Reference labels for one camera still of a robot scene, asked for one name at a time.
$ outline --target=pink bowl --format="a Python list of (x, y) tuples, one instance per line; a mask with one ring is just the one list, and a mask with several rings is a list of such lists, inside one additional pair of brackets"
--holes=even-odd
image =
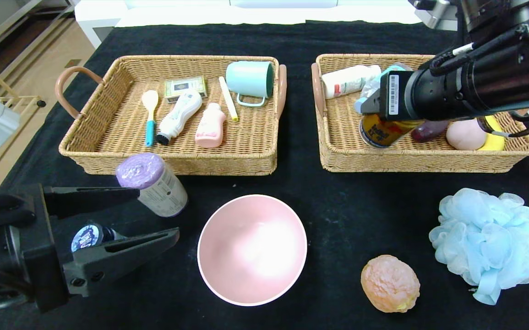
[(295, 211), (264, 195), (242, 196), (220, 207), (197, 246), (208, 288), (240, 306), (263, 305), (287, 292), (306, 255), (307, 237)]

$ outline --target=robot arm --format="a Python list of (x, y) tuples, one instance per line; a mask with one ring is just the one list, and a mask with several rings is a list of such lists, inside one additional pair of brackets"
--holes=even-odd
[[(446, 10), (437, 11), (444, 2)], [(413, 4), (442, 17), (453, 5), (446, 0)], [(385, 74), (380, 89), (365, 102), (364, 115), (378, 114), (382, 121), (442, 121), (529, 108), (529, 0), (462, 0), (456, 8), (457, 45), (417, 71)], [(433, 27), (441, 23), (436, 21)], [(529, 121), (529, 115), (512, 115)], [(486, 121), (479, 123), (492, 133)], [(529, 129), (495, 133), (517, 137)]]

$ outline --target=pink toy bottle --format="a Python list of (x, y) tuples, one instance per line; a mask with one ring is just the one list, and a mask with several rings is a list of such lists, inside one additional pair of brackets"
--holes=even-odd
[(202, 148), (215, 148), (222, 144), (223, 123), (226, 115), (217, 103), (209, 103), (195, 133), (195, 143)]

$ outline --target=basket handle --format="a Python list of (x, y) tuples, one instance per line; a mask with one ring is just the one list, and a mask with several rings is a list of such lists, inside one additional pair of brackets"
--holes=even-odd
[(63, 108), (75, 119), (79, 116), (80, 112), (75, 110), (75, 108), (69, 104), (65, 96), (63, 95), (63, 87), (65, 87), (65, 82), (67, 82), (67, 79), (71, 77), (73, 73), (76, 72), (82, 72), (88, 75), (91, 79), (93, 79), (95, 82), (101, 84), (104, 82), (101, 77), (93, 73), (90, 69), (87, 69), (86, 67), (82, 66), (72, 66), (68, 67), (59, 75), (59, 78), (57, 79), (57, 82), (55, 83), (55, 95), (57, 96), (57, 100), (61, 104)]
[(285, 109), (285, 101), (287, 100), (287, 66), (281, 64), (278, 66), (278, 103), (277, 103), (277, 119), (281, 118), (283, 110)]
[(321, 118), (325, 117), (325, 95), (321, 86), (321, 76), (319, 75), (319, 65), (311, 65), (311, 79), (313, 80), (313, 97), (315, 99), (315, 109)]

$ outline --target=black table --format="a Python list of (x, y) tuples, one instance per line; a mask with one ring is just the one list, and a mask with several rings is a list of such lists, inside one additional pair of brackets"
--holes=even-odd
[[(0, 329), (529, 329), (529, 284), (501, 293), (496, 306), (472, 298), (469, 286), (434, 259), (427, 233), (442, 197), (462, 187), (494, 195), (519, 194), (529, 205), (529, 157), (505, 174), (329, 173), (317, 146), (310, 65), (324, 53), (435, 54), (453, 35), (422, 25), (321, 23), (203, 25), (114, 29), (87, 62), (103, 75), (122, 55), (205, 54), (274, 56), (288, 68), (287, 105), (279, 132), (278, 169), (267, 177), (181, 177), (190, 203), (174, 219), (160, 219), (137, 201), (103, 213), (53, 223), (61, 259), (88, 219), (127, 236), (181, 227), (178, 244), (110, 290), (76, 297), (41, 315), (24, 305), (0, 311)], [(81, 107), (95, 84), (78, 77), (65, 95)], [(57, 152), (71, 117), (59, 105), (15, 165), (0, 191), (32, 182), (47, 186), (117, 186), (112, 176), (90, 176)], [(388, 185), (397, 184), (394, 192)], [(245, 194), (275, 196), (299, 214), (308, 256), (285, 295), (260, 307), (237, 307), (216, 297), (197, 268), (197, 241), (220, 205)], [(408, 313), (381, 313), (360, 287), (360, 271), (390, 253), (421, 281)]]

